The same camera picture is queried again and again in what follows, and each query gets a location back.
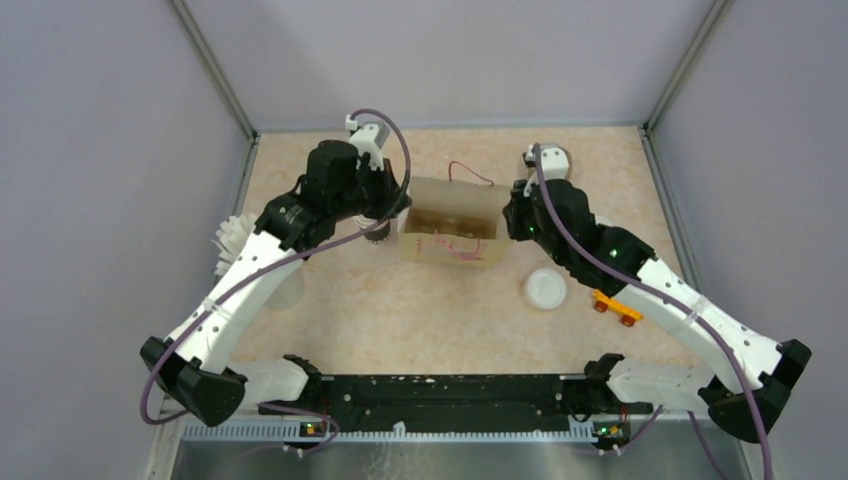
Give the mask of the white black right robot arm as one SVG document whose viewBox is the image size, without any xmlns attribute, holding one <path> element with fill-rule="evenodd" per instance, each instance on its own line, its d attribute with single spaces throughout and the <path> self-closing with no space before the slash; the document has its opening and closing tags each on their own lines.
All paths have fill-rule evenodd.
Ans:
<svg viewBox="0 0 848 480">
<path fill-rule="evenodd" d="M 594 409 L 689 410 L 752 444 L 771 431 L 811 359 L 807 345 L 778 342 L 731 317 L 633 233 L 597 223 L 585 192 L 567 180 L 515 181 L 503 215 L 511 239 L 536 242 L 580 284 L 642 313 L 702 362 L 682 367 L 605 354 L 584 370 Z"/>
</svg>

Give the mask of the brown pulp cup carrier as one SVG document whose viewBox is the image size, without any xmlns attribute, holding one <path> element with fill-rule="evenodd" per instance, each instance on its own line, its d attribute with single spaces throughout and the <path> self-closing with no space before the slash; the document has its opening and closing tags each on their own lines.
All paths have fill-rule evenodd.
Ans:
<svg viewBox="0 0 848 480">
<path fill-rule="evenodd" d="M 543 170 L 548 179 L 569 180 L 573 161 L 571 154 L 559 145 L 548 146 L 542 151 Z"/>
</svg>

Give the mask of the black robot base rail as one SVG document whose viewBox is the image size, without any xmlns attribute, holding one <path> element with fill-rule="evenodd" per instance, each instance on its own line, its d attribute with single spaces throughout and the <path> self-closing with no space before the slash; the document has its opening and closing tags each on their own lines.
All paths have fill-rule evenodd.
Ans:
<svg viewBox="0 0 848 480">
<path fill-rule="evenodd" d="M 564 432 L 602 416 L 653 411 L 577 374 L 330 375 L 291 359 L 306 370 L 305 389 L 293 401 L 264 402 L 259 413 L 308 410 L 331 417 L 344 433 L 388 432 L 398 422 L 427 434 Z"/>
</svg>

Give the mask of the white straw holder cup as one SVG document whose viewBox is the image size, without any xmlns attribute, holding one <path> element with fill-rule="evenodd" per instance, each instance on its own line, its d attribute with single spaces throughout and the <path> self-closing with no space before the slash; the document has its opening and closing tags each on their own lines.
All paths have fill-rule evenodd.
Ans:
<svg viewBox="0 0 848 480">
<path fill-rule="evenodd" d="M 305 293 L 305 280 L 300 268 L 290 273 L 265 302 L 274 311 L 290 310 L 297 306 Z"/>
</svg>

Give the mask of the stack of translucent lids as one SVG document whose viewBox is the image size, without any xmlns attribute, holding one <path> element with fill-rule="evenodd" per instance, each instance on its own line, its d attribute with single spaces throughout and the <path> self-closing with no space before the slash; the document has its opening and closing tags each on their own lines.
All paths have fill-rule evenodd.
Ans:
<svg viewBox="0 0 848 480">
<path fill-rule="evenodd" d="M 540 268 L 525 279 L 523 291 L 526 300 L 539 310 L 553 310 L 561 306 L 568 294 L 564 278 L 555 270 Z"/>
</svg>

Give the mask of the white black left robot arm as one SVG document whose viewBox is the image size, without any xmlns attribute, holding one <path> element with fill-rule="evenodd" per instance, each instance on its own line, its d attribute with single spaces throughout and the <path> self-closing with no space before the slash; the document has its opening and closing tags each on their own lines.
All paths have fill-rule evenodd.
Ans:
<svg viewBox="0 0 848 480">
<path fill-rule="evenodd" d="M 263 305 L 308 258 L 354 240 L 333 237 L 339 222 L 363 216 L 379 226 L 408 203 L 378 141 L 320 142 L 295 189 L 266 204 L 233 265 L 189 318 L 166 338 L 143 344 L 150 375 L 140 399 L 142 420 L 158 422 L 147 410 L 154 387 L 210 427 L 253 404 L 284 401 L 297 413 L 314 410 L 321 388 L 304 367 L 279 360 L 240 373 L 231 354 Z"/>
</svg>

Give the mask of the cream Cakes paper bag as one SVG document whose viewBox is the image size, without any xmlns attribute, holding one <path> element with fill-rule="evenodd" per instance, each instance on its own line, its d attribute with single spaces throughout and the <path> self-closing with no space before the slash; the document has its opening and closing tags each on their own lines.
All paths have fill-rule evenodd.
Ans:
<svg viewBox="0 0 848 480">
<path fill-rule="evenodd" d="M 510 199 L 510 188 L 477 173 L 459 161 L 447 166 L 445 179 L 414 177 L 408 195 L 411 205 L 397 218 L 401 257 L 405 260 L 490 267 L 501 263 L 512 241 L 506 233 L 502 210 Z M 448 215 L 489 219 L 497 222 L 495 239 L 469 239 L 452 235 L 406 233 L 411 210 L 428 210 Z"/>
</svg>

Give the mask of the stack of white paper cups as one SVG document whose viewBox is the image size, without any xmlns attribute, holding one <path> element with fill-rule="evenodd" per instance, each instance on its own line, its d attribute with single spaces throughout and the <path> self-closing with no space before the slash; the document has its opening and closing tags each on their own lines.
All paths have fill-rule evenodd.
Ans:
<svg viewBox="0 0 848 480">
<path fill-rule="evenodd" d="M 378 222 L 363 217 L 357 220 L 357 225 L 362 231 L 365 231 L 363 238 L 373 244 L 383 243 L 391 234 L 390 220 Z"/>
</svg>

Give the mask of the yellow toy car red wheels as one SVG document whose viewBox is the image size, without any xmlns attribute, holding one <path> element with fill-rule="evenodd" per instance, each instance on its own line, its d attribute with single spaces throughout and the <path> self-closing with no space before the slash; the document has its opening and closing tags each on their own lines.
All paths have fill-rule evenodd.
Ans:
<svg viewBox="0 0 848 480">
<path fill-rule="evenodd" d="M 618 317 L 619 322 L 625 327 L 631 328 L 644 319 L 644 315 L 623 303 L 608 297 L 600 290 L 592 292 L 593 308 L 599 313 L 612 313 Z"/>
</svg>

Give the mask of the bundle of white paper straws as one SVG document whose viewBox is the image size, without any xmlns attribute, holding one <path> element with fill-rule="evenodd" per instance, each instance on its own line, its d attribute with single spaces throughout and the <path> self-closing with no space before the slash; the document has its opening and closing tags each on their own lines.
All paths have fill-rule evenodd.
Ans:
<svg viewBox="0 0 848 480">
<path fill-rule="evenodd" d="M 255 213 L 229 216 L 220 223 L 211 242 L 217 247 L 214 275 L 223 277 L 238 259 L 250 234 L 255 230 L 259 215 Z"/>
</svg>

